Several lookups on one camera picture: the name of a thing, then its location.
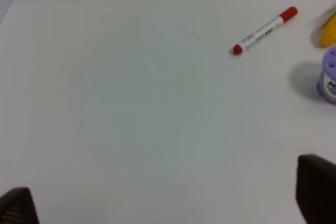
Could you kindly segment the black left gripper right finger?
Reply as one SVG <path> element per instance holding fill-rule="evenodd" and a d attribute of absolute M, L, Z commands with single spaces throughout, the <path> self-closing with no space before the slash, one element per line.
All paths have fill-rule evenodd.
<path fill-rule="evenodd" d="M 300 155 L 296 201 L 306 223 L 335 223 L 335 164 L 318 155 Z"/>

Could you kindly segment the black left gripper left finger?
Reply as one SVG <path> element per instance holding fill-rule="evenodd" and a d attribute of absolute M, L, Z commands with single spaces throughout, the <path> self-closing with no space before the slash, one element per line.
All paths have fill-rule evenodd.
<path fill-rule="evenodd" d="M 28 187 L 16 187 L 1 196 L 2 224 L 39 224 L 35 203 Z"/>

